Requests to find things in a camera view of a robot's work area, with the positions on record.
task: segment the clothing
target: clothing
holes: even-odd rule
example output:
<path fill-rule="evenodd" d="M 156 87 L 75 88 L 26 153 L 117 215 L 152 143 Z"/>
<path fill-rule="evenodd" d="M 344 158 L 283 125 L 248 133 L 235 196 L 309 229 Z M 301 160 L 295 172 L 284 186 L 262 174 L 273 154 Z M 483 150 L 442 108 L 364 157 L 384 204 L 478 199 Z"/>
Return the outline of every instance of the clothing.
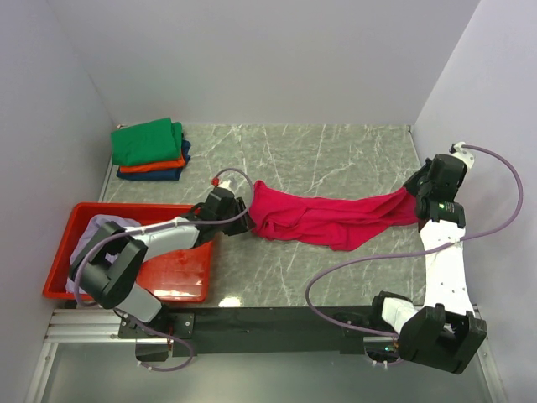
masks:
<path fill-rule="evenodd" d="M 189 156 L 190 151 L 190 142 L 183 140 L 183 147 L 181 149 L 181 154 L 185 159 L 185 165 L 190 161 Z M 120 179 L 126 179 L 128 181 L 178 181 L 183 168 L 172 168 L 168 170 L 153 170 L 150 172 L 138 172 L 138 173 L 124 173 L 122 172 L 122 167 L 117 169 L 116 176 Z"/>
<path fill-rule="evenodd" d="M 298 197 L 255 183 L 249 215 L 253 230 L 269 240 L 297 240 L 334 250 L 354 250 L 393 225 L 418 222 L 415 199 L 401 188 L 361 200 Z"/>
<path fill-rule="evenodd" d="M 174 141 L 177 149 L 181 150 L 183 142 L 183 127 L 181 123 L 176 122 L 173 124 Z M 121 166 L 120 171 L 123 174 L 132 174 L 135 172 L 150 172 L 152 170 L 168 170 L 171 168 L 182 168 L 185 166 L 185 157 L 183 153 L 180 153 L 179 158 L 170 161 L 155 161 L 148 164 L 133 165 L 133 166 Z"/>
<path fill-rule="evenodd" d="M 111 137 L 112 163 L 115 165 L 131 166 L 179 158 L 180 149 L 170 118 L 122 128 L 114 131 Z"/>
<path fill-rule="evenodd" d="M 71 254 L 70 259 L 69 259 L 71 264 L 75 262 L 79 253 L 84 249 L 87 243 L 91 241 L 91 238 L 93 238 L 93 235 L 96 234 L 96 232 L 99 230 L 101 225 L 110 221 L 114 221 L 115 223 L 121 225 L 122 227 L 139 227 L 140 226 L 140 223 L 138 221 L 134 221 L 130 218 L 121 218 L 118 216 L 108 216 L 106 214 L 97 214 L 96 216 L 90 219 L 90 222 L 87 224 L 87 227 L 84 230 L 84 233 L 82 233 L 82 236 L 78 240 L 78 244 L 75 246 L 75 250 L 73 250 L 73 253 Z M 116 260 L 116 256 L 111 256 L 110 254 L 107 254 L 107 260 L 110 263 L 113 263 Z M 75 290 L 75 282 L 71 280 L 69 277 L 67 277 L 65 290 L 67 292 L 73 292 Z M 80 292 L 81 294 L 85 294 L 82 288 L 80 288 Z"/>

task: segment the purple cloth in bin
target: purple cloth in bin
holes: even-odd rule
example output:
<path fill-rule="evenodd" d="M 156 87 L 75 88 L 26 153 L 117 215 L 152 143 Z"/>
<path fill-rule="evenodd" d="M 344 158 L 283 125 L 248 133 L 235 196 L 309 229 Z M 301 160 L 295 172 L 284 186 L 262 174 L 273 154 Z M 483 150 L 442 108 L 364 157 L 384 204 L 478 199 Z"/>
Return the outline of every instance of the purple cloth in bin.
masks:
<path fill-rule="evenodd" d="M 75 250 L 73 250 L 73 253 L 70 256 L 71 264 L 73 264 L 76 257 L 84 249 L 87 243 L 90 242 L 91 238 L 93 238 L 93 235 L 96 234 L 96 232 L 101 227 L 101 225 L 110 221 L 114 221 L 115 223 L 121 225 L 122 227 L 139 227 L 140 226 L 140 223 L 138 221 L 134 221 L 130 218 L 121 218 L 118 216 L 108 216 L 106 214 L 97 214 L 96 216 L 91 218 L 90 222 L 87 224 L 86 229 L 84 230 L 84 233 L 82 234 L 81 238 L 78 240 L 78 244 L 76 245 Z M 110 263 L 113 263 L 115 259 L 116 259 L 115 256 L 111 256 L 110 254 L 107 255 L 107 260 L 110 261 Z M 75 282 L 71 280 L 69 277 L 67 277 L 65 290 L 67 292 L 73 292 L 75 290 Z M 85 294 L 82 288 L 80 288 L 80 292 L 81 294 Z"/>

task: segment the red plastic container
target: red plastic container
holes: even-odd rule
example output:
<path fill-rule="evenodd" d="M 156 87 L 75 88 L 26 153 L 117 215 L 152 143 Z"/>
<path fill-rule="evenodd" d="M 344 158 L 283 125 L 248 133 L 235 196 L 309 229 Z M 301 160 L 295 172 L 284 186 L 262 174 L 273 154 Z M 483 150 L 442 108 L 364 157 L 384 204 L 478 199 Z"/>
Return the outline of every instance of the red plastic container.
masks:
<path fill-rule="evenodd" d="M 90 219 L 97 214 L 132 218 L 142 225 L 162 222 L 188 212 L 190 206 L 175 204 L 115 204 L 80 203 L 73 208 L 65 227 L 58 252 L 44 284 L 43 295 L 48 298 L 73 300 L 65 291 L 70 268 L 70 256 L 84 233 Z M 202 302 L 209 289 L 212 243 L 199 248 L 177 250 L 157 256 L 142 265 L 137 282 L 160 300 Z"/>

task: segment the folded orange fabric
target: folded orange fabric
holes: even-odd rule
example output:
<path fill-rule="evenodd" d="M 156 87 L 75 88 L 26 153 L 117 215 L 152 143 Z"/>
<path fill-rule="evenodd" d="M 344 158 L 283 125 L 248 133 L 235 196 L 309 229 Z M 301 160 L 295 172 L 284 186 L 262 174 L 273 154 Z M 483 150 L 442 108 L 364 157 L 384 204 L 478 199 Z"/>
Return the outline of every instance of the folded orange fabric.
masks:
<path fill-rule="evenodd" d="M 168 170 L 170 168 L 182 168 L 185 166 L 185 159 L 181 153 L 177 160 L 171 161 L 157 161 L 150 162 L 149 164 L 140 164 L 132 166 L 120 166 L 119 171 L 123 174 L 134 174 L 139 172 L 151 172 L 154 170 Z"/>

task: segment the marble table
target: marble table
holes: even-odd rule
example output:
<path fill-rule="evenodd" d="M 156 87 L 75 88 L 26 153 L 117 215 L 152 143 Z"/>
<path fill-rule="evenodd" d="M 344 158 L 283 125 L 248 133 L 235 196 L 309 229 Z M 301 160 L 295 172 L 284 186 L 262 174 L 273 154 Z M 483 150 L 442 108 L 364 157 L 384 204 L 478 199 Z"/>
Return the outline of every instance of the marble table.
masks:
<path fill-rule="evenodd" d="M 202 124 L 185 125 L 184 132 L 192 159 L 178 182 L 123 181 L 112 167 L 103 201 L 195 204 L 226 167 L 298 196 L 358 199 L 397 190 L 420 167 L 407 126 Z M 248 200 L 244 180 L 238 178 L 233 190 Z M 304 306 L 305 286 L 320 270 L 360 256 L 423 249 L 416 226 L 389 228 L 352 252 L 249 233 L 216 245 L 203 306 Z M 425 260 L 349 266 L 318 281 L 311 294 L 317 305 L 369 305 L 381 290 L 422 304 Z"/>

